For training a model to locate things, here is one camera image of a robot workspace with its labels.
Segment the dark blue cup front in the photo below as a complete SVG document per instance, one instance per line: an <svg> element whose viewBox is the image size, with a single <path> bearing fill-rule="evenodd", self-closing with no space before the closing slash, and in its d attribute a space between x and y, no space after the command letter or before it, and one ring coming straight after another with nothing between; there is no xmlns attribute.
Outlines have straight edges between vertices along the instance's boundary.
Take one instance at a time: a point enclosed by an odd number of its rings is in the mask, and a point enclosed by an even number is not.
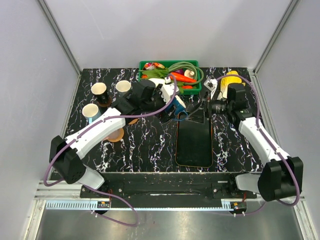
<svg viewBox="0 0 320 240"><path fill-rule="evenodd" d="M175 96L169 107L165 109L169 120L183 121L188 117L186 105L179 96Z"/></svg>

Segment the light brown wooden coaster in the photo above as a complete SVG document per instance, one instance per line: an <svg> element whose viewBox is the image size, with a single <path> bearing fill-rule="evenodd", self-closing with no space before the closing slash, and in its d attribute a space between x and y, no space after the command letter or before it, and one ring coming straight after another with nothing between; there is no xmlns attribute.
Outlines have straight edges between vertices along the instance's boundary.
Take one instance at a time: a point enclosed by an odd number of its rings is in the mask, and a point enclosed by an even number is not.
<svg viewBox="0 0 320 240"><path fill-rule="evenodd" d="M128 124L129 124L129 125L133 125L133 124L135 124L138 120L139 120L138 118L133 119L133 120L131 120Z"/></svg>

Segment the grey blue cup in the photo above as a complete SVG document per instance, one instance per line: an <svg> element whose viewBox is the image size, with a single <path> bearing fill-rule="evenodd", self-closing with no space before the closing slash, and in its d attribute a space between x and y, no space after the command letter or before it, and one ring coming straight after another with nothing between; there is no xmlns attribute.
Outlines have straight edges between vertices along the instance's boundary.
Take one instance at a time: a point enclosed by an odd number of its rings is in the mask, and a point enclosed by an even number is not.
<svg viewBox="0 0 320 240"><path fill-rule="evenodd" d="M121 80L116 84L115 89L119 97L125 97L130 93L132 84L127 80Z"/></svg>

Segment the dark walnut coaster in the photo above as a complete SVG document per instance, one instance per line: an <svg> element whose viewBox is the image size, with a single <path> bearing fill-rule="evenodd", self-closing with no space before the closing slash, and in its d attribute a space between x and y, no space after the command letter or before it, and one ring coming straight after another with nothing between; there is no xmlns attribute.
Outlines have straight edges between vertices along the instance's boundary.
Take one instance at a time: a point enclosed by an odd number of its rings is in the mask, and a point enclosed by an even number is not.
<svg viewBox="0 0 320 240"><path fill-rule="evenodd" d="M111 105L112 99L111 99L110 96L108 96L108 97L105 97L104 95L98 96L98 97L97 97L97 103L98 103L98 105L99 105L100 107L106 108L106 107L108 107L108 106Z"/></svg>

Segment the woven rattan coaster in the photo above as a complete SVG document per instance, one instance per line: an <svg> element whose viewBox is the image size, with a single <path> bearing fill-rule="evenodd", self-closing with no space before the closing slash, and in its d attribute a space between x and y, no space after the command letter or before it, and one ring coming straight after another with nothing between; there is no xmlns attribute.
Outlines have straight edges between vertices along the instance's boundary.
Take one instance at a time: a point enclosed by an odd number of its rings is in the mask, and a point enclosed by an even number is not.
<svg viewBox="0 0 320 240"><path fill-rule="evenodd" d="M113 143L118 142L124 137L124 134L124 129L119 128L108 136L108 140Z"/></svg>

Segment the white cup dark body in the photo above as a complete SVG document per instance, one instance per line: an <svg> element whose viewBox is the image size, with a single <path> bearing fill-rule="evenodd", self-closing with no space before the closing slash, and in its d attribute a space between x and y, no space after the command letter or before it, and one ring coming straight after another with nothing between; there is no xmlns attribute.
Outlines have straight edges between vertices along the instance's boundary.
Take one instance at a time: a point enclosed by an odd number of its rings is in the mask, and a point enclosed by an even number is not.
<svg viewBox="0 0 320 240"><path fill-rule="evenodd" d="M109 97L107 86L103 82L97 82L91 87L92 94L96 97L105 96Z"/></svg>

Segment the light blue cup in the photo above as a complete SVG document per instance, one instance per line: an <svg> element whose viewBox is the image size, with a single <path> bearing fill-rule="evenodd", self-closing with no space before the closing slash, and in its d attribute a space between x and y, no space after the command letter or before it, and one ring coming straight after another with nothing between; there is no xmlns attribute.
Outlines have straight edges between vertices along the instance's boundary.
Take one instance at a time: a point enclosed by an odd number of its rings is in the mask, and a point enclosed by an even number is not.
<svg viewBox="0 0 320 240"><path fill-rule="evenodd" d="M101 116L99 107L94 103L85 105L82 109L82 115L85 117L87 122L91 124Z"/></svg>

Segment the pink cup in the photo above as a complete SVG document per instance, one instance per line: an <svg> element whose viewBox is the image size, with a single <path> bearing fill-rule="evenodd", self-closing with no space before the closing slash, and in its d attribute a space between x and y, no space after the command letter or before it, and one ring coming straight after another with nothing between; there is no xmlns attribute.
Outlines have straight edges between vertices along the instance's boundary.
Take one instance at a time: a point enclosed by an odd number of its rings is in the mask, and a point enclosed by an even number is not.
<svg viewBox="0 0 320 240"><path fill-rule="evenodd" d="M118 129L106 136L103 141L118 142L122 138L122 130Z"/></svg>

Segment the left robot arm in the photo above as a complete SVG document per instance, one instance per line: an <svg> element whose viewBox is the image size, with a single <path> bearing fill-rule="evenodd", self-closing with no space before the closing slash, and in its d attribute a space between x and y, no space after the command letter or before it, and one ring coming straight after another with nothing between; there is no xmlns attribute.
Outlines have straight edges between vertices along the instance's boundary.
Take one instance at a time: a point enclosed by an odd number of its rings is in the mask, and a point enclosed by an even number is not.
<svg viewBox="0 0 320 240"><path fill-rule="evenodd" d="M160 116L173 109L178 92L177 82L170 82L168 78L134 83L101 116L92 117L87 126L65 138L59 135L53 138L47 170L55 169L67 184L86 186L98 198L106 196L109 186L105 178L82 159L103 139L132 120Z"/></svg>

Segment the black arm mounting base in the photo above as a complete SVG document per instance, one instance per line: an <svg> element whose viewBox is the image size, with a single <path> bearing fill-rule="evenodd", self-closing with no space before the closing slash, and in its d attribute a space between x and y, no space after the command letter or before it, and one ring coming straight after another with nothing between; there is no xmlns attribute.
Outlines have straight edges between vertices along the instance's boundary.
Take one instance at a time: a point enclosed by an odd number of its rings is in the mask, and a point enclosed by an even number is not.
<svg viewBox="0 0 320 240"><path fill-rule="evenodd" d="M104 173L100 191L127 200L136 209L218 208L223 200L256 199L257 195L236 188L237 173L138 172Z"/></svg>

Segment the yellow napa cabbage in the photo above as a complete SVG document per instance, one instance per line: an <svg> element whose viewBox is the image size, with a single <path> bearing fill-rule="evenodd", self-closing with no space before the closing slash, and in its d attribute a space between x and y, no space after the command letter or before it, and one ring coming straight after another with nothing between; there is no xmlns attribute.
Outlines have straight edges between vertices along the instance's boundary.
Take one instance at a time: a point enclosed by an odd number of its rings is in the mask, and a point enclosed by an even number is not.
<svg viewBox="0 0 320 240"><path fill-rule="evenodd" d="M242 82L242 79L236 76L228 76L224 77L220 81L220 91L217 96L218 100L226 99L228 94L228 85L229 84L243 84L246 85L245 82Z"/></svg>

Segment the leafy green vegetable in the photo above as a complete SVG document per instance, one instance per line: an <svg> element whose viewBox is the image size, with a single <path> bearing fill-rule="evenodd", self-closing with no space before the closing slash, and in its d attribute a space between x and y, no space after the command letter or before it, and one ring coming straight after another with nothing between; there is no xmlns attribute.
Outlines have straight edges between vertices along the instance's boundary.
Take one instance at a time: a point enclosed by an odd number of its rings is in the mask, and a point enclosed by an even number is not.
<svg viewBox="0 0 320 240"><path fill-rule="evenodd" d="M150 79L161 79L165 80L168 78L168 83L171 84L174 82L174 79L176 80L177 88L179 89L179 93L183 94L184 90L182 86L184 85L184 82L182 81L182 76L179 76L178 73L172 73L168 71L166 68L155 68L150 70L140 70L139 71L140 80L150 80Z"/></svg>

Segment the orange carrot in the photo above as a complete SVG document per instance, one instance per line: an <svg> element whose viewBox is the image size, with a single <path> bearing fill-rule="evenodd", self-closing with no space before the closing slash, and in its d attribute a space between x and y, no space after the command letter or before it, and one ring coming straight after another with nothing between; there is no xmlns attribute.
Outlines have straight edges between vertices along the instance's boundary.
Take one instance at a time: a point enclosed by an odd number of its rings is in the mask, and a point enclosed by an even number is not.
<svg viewBox="0 0 320 240"><path fill-rule="evenodd" d="M184 76L184 75L176 73L176 72L171 72L170 74L172 76L174 76L176 81L178 81L178 82L183 82L183 83L195 83L196 82L195 79Z"/></svg>

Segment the white mushroom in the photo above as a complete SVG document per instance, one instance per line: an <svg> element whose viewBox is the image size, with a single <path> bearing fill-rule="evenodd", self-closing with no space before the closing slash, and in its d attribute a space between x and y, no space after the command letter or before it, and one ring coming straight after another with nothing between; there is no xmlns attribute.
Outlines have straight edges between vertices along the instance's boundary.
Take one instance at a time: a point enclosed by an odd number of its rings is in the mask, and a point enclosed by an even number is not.
<svg viewBox="0 0 320 240"><path fill-rule="evenodd" d="M186 69L184 71L184 76L193 79L195 77L195 72L190 69Z"/></svg>

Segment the purple onion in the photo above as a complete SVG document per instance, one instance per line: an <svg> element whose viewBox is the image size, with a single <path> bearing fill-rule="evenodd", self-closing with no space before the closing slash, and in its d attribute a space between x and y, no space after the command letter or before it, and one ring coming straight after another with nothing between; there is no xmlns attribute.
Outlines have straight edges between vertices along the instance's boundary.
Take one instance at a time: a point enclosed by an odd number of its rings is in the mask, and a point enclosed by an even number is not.
<svg viewBox="0 0 320 240"><path fill-rule="evenodd" d="M182 68L178 69L178 70L175 70L174 72L177 73L177 74L180 74L180 75L184 75L184 70Z"/></svg>

